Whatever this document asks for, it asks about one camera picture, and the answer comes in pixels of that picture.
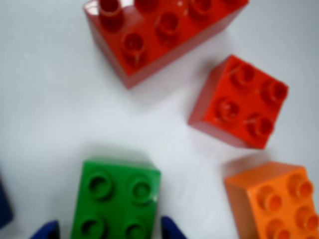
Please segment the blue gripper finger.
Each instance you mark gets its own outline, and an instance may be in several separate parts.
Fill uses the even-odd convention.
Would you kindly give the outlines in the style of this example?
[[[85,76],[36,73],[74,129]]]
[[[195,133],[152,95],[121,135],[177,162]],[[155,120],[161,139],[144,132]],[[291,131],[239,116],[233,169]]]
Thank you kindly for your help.
[[[60,239],[60,226],[57,220],[44,224],[30,239]]]
[[[186,236],[170,217],[162,216],[160,224],[162,239],[186,239]]]

